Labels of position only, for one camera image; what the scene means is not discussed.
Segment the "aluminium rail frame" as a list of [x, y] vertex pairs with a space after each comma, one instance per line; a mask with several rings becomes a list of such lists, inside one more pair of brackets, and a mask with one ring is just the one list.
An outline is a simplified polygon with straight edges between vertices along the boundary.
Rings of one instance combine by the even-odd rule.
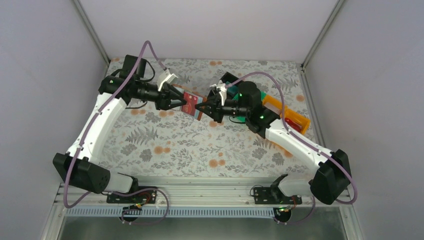
[[63, 205], [64, 186], [60, 185], [50, 215], [68, 217], [122, 217], [126, 218], [261, 218], [272, 219], [278, 212], [288, 213], [305, 210], [336, 210], [343, 219], [350, 219], [353, 207], [344, 204], [325, 205], [309, 196], [296, 200], [289, 198], [278, 203], [266, 200], [260, 203], [258, 187], [242, 178], [196, 178], [193, 181], [159, 181], [158, 189], [142, 200], [119, 203], [108, 200], [106, 195], [91, 193], [73, 208]]

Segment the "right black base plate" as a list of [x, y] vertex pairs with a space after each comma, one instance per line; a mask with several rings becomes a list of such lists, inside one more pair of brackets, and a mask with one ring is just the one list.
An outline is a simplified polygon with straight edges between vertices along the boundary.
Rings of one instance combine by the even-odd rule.
[[255, 186], [251, 190], [256, 205], [293, 205], [302, 204], [297, 195], [286, 196], [278, 188]]

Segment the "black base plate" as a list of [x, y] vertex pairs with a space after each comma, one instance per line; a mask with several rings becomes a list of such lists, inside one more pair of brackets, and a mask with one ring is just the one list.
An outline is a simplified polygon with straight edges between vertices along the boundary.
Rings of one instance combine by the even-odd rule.
[[131, 196], [109, 194], [106, 198], [108, 204], [154, 204], [156, 202], [157, 188], [155, 186], [139, 186], [137, 191], [142, 191]]
[[302, 204], [297, 195], [286, 196], [278, 188], [255, 186], [251, 190], [256, 205], [293, 205]]

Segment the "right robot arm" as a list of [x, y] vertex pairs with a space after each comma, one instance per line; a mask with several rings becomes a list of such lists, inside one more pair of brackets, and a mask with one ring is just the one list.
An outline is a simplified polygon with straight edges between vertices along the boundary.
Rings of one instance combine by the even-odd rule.
[[339, 200], [352, 178], [349, 157], [343, 150], [325, 148], [289, 126], [283, 117], [264, 106], [261, 91], [251, 81], [238, 84], [237, 99], [227, 99], [223, 83], [211, 88], [207, 100], [195, 105], [198, 111], [217, 123], [224, 116], [243, 117], [251, 132], [284, 148], [314, 173], [311, 180], [281, 177], [270, 191], [274, 202], [282, 204], [294, 195], [312, 195], [326, 205]]

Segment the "orange storage bin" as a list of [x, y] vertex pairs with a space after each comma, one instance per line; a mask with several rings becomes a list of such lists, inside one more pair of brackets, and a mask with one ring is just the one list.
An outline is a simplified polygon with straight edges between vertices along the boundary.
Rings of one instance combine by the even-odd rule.
[[[263, 105], [265, 102], [272, 100], [279, 101], [270, 95], [266, 95], [263, 100]], [[270, 127], [265, 131], [265, 139], [279, 145], [280, 147], [284, 148], [285, 151], [291, 153], [293, 156], [300, 160], [312, 161], [313, 151], [305, 143], [301, 142], [301, 140], [304, 140], [309, 144], [313, 143], [307, 137], [305, 137], [305, 133], [309, 129], [311, 121], [307, 117], [295, 112], [287, 106], [284, 106], [283, 112], [281, 114], [277, 113], [277, 115], [279, 115], [280, 118], [270, 123]], [[298, 132], [290, 127], [285, 122], [285, 118], [289, 118], [297, 124], [301, 125], [302, 131]]]

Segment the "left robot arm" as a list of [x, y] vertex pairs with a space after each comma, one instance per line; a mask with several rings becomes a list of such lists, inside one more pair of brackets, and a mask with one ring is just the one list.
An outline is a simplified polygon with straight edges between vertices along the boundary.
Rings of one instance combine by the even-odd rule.
[[140, 60], [134, 75], [124, 83], [136, 61], [136, 56], [126, 55], [122, 68], [102, 80], [93, 111], [83, 130], [66, 153], [57, 153], [52, 160], [60, 177], [69, 186], [95, 194], [119, 192], [128, 203], [139, 197], [136, 178], [99, 165], [107, 136], [115, 122], [133, 99], [152, 102], [157, 110], [170, 110], [186, 104], [183, 92], [172, 85], [172, 81], [179, 77], [177, 72], [165, 68], [157, 82], [152, 83], [144, 78], [149, 64], [145, 59]]

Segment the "black storage bin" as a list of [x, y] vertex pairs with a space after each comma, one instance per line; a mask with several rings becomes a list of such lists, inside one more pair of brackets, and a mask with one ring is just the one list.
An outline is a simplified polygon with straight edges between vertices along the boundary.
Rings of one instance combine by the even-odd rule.
[[231, 74], [230, 72], [226, 72], [221, 78], [220, 80], [226, 84], [226, 85], [231, 85], [231, 87], [229, 87], [227, 89], [228, 93], [231, 93], [233, 95], [235, 95], [236, 93], [238, 93], [238, 84], [235, 83], [236, 80], [238, 80], [239, 78], [233, 74]]

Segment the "red credit card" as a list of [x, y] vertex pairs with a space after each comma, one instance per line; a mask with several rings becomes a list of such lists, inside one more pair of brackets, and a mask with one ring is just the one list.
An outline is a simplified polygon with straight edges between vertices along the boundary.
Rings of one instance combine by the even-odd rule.
[[191, 92], [184, 92], [184, 99], [187, 101], [187, 104], [181, 106], [180, 111], [197, 119], [200, 115], [200, 111], [196, 110], [195, 105], [202, 103], [204, 98]]

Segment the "floral table mat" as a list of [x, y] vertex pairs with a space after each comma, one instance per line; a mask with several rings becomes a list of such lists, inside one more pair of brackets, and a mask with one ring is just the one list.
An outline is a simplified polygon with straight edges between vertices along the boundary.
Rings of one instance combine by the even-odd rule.
[[[298, 68], [292, 61], [163, 59], [177, 71], [174, 83], [205, 96], [225, 73], [249, 77], [257, 87], [309, 117]], [[221, 123], [196, 120], [179, 109], [156, 110], [132, 100], [106, 138], [99, 158], [103, 168], [132, 176], [311, 178], [305, 163], [284, 148], [252, 133], [235, 118]]]

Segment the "red item in orange bin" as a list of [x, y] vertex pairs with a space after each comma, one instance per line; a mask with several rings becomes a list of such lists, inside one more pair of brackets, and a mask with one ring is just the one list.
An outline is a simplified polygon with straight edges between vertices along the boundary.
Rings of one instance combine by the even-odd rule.
[[295, 121], [291, 120], [290, 118], [285, 117], [284, 121], [294, 130], [296, 130], [298, 132], [302, 131], [302, 126], [300, 124], [296, 123]]

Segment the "green storage bin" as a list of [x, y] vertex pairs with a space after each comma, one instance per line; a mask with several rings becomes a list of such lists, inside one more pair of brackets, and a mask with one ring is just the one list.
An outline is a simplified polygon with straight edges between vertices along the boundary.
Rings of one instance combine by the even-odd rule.
[[266, 95], [267, 94], [263, 91], [236, 93], [232, 98], [232, 100], [237, 103], [236, 106], [239, 109], [239, 113], [236, 114], [236, 117], [244, 120], [246, 117], [258, 115], [265, 108], [263, 100]]

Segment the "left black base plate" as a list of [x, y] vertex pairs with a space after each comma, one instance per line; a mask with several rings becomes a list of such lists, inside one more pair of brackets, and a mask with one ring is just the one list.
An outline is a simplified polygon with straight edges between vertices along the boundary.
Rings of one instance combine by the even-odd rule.
[[106, 198], [108, 204], [154, 204], [156, 202], [157, 188], [155, 186], [139, 186], [137, 191], [142, 191], [131, 196], [109, 194]]

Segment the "brown leather card holder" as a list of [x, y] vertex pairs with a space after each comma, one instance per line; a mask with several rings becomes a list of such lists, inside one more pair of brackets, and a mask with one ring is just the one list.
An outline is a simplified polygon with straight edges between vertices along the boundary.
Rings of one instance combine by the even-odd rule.
[[186, 104], [178, 106], [176, 110], [179, 110], [180, 112], [187, 114], [190, 117], [193, 117], [195, 120], [200, 121], [203, 113], [200, 110], [196, 109], [195, 106], [197, 104], [205, 102], [207, 98], [187, 87], [180, 86], [177, 84], [174, 84], [173, 86], [181, 93], [183, 93], [183, 98], [184, 100], [186, 100]]

